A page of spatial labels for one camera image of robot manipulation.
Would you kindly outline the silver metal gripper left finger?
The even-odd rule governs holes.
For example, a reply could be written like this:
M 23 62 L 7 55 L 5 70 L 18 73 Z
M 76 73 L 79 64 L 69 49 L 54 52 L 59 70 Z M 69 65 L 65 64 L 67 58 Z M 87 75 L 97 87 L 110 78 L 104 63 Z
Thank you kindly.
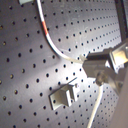
M 95 82 L 98 86 L 108 83 L 115 93 L 119 95 L 124 84 L 125 75 L 126 72 L 124 70 L 120 70 L 118 73 L 113 71 L 98 71 L 96 72 Z

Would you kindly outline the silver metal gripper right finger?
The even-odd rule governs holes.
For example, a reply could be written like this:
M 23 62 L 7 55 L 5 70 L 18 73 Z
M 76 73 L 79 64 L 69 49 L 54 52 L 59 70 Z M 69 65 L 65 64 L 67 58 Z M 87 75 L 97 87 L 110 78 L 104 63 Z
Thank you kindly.
M 82 67 L 87 74 L 99 71 L 114 72 L 115 67 L 128 62 L 128 48 L 105 49 L 102 52 L 89 53 Z

